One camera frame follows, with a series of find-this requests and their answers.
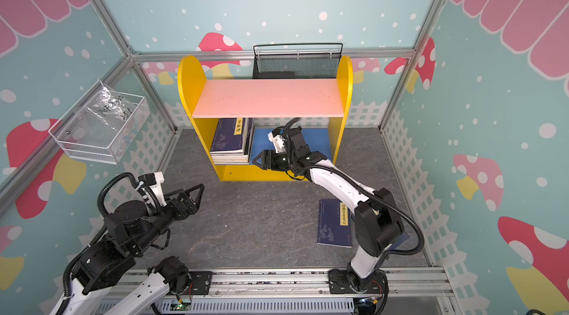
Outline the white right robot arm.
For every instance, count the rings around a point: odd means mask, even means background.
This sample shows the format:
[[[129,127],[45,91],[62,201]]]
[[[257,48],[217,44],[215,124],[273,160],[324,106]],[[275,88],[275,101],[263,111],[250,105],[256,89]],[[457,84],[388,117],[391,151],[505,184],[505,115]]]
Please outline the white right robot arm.
[[[421,252],[425,237],[421,228],[397,208],[392,193],[367,187],[337,168],[323,153],[306,143],[298,119],[268,134],[272,149],[263,150],[253,164],[265,171],[286,173],[324,188],[344,203],[354,217],[357,252],[345,270],[329,272],[330,292],[336,294],[388,295],[388,281],[380,270],[390,255],[411,256]]]

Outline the dark portrait cover book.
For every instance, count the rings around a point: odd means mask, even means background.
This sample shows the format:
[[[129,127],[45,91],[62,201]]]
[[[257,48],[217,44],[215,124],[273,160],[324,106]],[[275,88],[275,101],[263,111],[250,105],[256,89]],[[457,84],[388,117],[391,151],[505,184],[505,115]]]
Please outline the dark portrait cover book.
[[[248,161],[249,162],[249,158],[247,159],[216,159],[216,158],[212,158],[213,161]]]

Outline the navy book floral cover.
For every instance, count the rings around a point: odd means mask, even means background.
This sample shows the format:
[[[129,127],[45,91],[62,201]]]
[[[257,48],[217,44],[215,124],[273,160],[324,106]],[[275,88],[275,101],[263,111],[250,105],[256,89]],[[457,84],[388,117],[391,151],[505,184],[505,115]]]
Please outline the navy book floral cover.
[[[221,118],[218,120],[210,153],[245,153],[253,131],[252,118]]]

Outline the yellow cartoon cover book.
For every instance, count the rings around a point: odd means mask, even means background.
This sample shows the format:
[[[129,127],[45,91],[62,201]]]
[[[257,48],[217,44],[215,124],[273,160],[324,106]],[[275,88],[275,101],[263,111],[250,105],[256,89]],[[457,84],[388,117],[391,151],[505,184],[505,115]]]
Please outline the yellow cartoon cover book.
[[[248,161],[213,161],[215,165],[249,165]]]

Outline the navy book yellow label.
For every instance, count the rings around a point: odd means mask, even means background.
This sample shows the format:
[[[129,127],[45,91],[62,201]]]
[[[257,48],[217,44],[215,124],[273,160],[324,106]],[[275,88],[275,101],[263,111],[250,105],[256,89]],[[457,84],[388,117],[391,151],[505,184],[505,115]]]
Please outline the navy book yellow label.
[[[248,153],[238,152],[238,151],[218,151],[212,152],[210,154],[212,158],[216,159],[247,159],[249,158]]]

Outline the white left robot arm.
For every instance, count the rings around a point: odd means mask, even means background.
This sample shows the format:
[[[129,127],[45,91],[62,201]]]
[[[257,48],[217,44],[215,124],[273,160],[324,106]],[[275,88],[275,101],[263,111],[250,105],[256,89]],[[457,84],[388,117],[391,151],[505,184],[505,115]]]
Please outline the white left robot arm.
[[[140,199],[124,202],[114,211],[108,211],[105,198],[117,183],[128,180]],[[199,211],[204,185],[163,193],[162,173],[135,177],[124,172],[112,178],[101,190],[97,207],[103,217],[103,226],[95,237],[66,267],[63,293],[52,314],[94,314],[102,300],[121,278],[136,265],[150,248],[163,251],[168,247],[170,226],[184,221]],[[212,272],[190,271],[178,257],[164,258],[148,269],[140,285],[119,301],[110,314],[140,314],[152,308],[160,311],[156,302],[167,294],[178,300],[176,309],[184,310],[191,300],[183,296],[204,296],[210,291]]]

